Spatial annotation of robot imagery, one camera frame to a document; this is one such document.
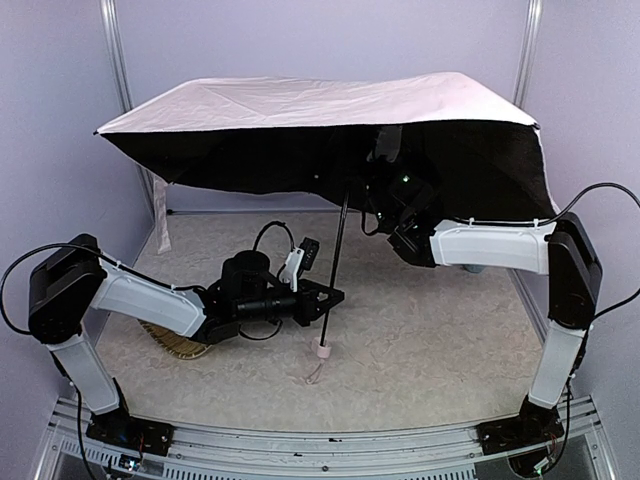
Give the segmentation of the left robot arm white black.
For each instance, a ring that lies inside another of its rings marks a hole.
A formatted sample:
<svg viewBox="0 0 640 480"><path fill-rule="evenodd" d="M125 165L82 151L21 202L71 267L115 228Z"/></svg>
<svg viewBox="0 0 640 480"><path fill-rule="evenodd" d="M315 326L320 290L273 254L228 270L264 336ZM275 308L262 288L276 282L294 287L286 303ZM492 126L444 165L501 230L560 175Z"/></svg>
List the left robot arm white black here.
<svg viewBox="0 0 640 480"><path fill-rule="evenodd" d="M315 248L293 249L279 276L271 273L266 254L241 251L223 263L220 279L208 288L176 287L140 274L103 254L89 234L54 249L31 272L28 326L95 415L122 410L125 401L83 331L88 309L120 313L214 345L239 335L248 322L291 318L306 327L345 297L300 276Z"/></svg>

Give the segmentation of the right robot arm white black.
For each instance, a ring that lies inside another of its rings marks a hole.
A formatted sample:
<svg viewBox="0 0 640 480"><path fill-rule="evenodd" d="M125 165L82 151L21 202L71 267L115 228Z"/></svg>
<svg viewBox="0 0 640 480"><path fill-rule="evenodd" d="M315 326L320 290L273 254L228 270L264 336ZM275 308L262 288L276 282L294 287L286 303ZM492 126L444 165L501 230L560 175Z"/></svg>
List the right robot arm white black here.
<svg viewBox="0 0 640 480"><path fill-rule="evenodd" d="M529 223L443 219L436 189L407 171L364 187L363 214L377 220L395 253L414 266L478 265L545 275L550 330L521 418L549 420L595 319L602 265L573 212Z"/></svg>

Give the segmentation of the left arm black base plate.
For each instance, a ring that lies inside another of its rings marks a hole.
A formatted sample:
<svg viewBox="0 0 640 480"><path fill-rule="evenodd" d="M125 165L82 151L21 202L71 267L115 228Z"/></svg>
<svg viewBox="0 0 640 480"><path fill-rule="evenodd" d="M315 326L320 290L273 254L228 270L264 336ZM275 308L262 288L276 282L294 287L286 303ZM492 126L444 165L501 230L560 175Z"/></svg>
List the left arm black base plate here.
<svg viewBox="0 0 640 480"><path fill-rule="evenodd" d="M91 414L86 435L103 443L158 456L167 456L175 427L131 416L125 410Z"/></svg>

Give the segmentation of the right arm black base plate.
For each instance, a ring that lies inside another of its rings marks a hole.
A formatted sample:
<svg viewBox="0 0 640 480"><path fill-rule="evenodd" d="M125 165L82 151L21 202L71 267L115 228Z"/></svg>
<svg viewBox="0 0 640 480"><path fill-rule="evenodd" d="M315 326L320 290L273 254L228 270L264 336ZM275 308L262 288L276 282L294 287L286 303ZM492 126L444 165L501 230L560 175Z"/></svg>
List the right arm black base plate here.
<svg viewBox="0 0 640 480"><path fill-rule="evenodd" d="M544 443L564 435L564 427L556 409L534 407L517 415L488 421L476 427L484 455L516 450Z"/></svg>

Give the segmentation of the pink and black folding umbrella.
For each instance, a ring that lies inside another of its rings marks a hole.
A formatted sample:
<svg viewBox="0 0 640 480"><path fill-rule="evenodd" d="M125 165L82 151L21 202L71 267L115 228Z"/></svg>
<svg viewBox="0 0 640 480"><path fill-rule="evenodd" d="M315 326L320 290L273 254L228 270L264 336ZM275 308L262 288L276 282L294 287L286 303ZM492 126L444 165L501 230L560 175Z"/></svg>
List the pink and black folding umbrella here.
<svg viewBox="0 0 640 480"><path fill-rule="evenodd" d="M181 186L308 193L362 212L366 183L407 171L436 189L443 219L557 215L535 119L458 72L382 82L192 80L97 134Z"/></svg>

